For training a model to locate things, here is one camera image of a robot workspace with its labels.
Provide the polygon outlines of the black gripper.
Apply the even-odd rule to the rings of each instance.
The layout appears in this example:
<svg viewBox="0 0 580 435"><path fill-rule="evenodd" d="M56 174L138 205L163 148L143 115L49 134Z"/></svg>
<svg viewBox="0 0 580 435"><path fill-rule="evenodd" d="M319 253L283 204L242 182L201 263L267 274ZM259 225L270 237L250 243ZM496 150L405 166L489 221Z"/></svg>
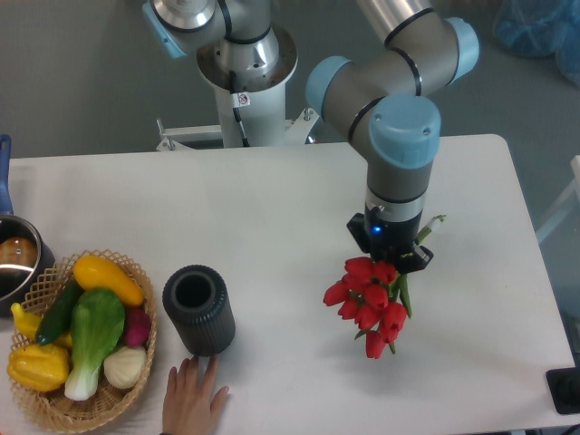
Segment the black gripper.
<svg viewBox="0 0 580 435"><path fill-rule="evenodd" d="M425 246L415 246L421 214L403 222L392 222L356 213L346 224L357 246L373 260L395 264L400 274L424 270L433 258Z"/></svg>

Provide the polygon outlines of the bare human hand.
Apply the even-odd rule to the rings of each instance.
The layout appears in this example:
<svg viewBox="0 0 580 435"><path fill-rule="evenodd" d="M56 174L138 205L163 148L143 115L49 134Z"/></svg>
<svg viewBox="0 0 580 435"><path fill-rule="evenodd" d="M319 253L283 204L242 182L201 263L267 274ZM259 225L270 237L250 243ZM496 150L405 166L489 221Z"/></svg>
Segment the bare human hand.
<svg viewBox="0 0 580 435"><path fill-rule="evenodd" d="M227 401L229 388L214 391L218 357L213 355L203 375L199 358L186 358L169 370L162 406L161 434L212 434Z"/></svg>

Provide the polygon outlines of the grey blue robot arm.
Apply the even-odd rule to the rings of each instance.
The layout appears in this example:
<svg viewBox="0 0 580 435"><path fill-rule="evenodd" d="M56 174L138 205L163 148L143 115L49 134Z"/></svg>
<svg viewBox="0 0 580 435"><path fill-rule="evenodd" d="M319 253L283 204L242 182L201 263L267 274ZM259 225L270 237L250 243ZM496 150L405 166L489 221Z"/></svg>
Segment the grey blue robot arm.
<svg viewBox="0 0 580 435"><path fill-rule="evenodd" d="M359 248L402 274L432 253L419 224L440 145L440 113L429 94L469 73L479 58L472 27L441 18L428 1L362 1L382 41L381 56L358 65L319 62L305 86L308 106L365 159L364 211L348 229ZM285 141L285 86L297 65L289 33L267 1L148 1L143 14L171 57L195 55L216 95L228 148Z"/></svg>

